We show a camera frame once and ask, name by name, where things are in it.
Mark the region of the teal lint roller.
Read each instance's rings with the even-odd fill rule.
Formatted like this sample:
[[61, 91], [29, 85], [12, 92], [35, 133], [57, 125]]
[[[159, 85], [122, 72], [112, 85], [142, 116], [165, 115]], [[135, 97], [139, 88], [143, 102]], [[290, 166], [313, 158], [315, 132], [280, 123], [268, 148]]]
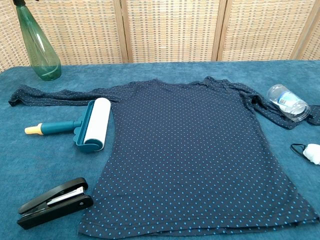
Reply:
[[26, 127], [24, 132], [27, 135], [51, 135], [72, 131], [73, 141], [80, 151], [97, 152], [105, 146], [110, 111], [111, 102], [100, 97], [89, 101], [84, 114], [78, 120], [39, 123], [36, 126]]

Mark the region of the navy polka dot shirt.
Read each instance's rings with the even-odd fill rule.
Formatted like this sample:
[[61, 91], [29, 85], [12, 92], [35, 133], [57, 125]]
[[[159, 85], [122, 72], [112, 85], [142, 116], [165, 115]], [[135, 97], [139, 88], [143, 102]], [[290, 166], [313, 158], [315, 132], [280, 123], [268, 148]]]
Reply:
[[242, 83], [208, 76], [90, 92], [21, 86], [9, 104], [83, 106], [95, 98], [110, 101], [115, 138], [80, 233], [182, 237], [320, 222], [271, 152], [256, 113], [289, 130], [297, 123]]

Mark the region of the woven wooden folding screen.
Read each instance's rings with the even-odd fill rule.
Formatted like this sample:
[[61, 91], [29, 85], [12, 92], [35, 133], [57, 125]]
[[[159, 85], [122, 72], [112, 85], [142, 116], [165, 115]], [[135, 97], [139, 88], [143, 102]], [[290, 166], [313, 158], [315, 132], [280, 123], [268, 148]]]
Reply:
[[320, 0], [25, 0], [63, 65], [320, 60]]

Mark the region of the black stapler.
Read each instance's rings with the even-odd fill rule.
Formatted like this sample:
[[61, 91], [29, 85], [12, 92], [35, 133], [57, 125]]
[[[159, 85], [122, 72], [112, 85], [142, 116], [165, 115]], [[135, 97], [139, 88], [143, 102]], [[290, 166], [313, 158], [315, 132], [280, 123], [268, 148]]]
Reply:
[[93, 205], [93, 199], [85, 194], [88, 183], [78, 177], [58, 185], [23, 204], [17, 224], [25, 230], [64, 217]]

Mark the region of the teal table cloth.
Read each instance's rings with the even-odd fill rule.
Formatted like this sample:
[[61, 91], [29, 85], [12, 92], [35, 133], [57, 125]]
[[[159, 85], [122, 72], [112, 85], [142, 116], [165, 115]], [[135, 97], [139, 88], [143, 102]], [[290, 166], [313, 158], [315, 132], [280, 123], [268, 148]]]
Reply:
[[25, 134], [26, 127], [41, 122], [75, 120], [84, 108], [10, 106], [9, 99], [20, 85], [44, 92], [88, 92], [132, 81], [190, 83], [207, 76], [243, 83], [261, 95], [282, 84], [307, 103], [320, 105], [320, 60], [64, 65], [61, 77], [54, 81], [39, 79], [30, 67], [12, 67], [0, 73], [0, 240], [98, 240], [78, 232], [82, 211], [24, 230], [17, 224], [18, 209], [77, 177], [86, 179], [91, 194], [111, 154], [115, 135], [110, 121], [104, 149], [86, 154], [79, 151], [72, 133]]

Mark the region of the green plastic spray bottle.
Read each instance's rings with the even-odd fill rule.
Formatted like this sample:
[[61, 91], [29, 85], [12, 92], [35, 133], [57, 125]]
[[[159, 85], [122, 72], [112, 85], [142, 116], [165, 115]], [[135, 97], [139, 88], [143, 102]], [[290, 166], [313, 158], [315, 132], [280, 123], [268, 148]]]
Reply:
[[62, 74], [61, 61], [50, 41], [26, 6], [25, 0], [12, 1], [32, 69], [43, 81], [58, 79]]

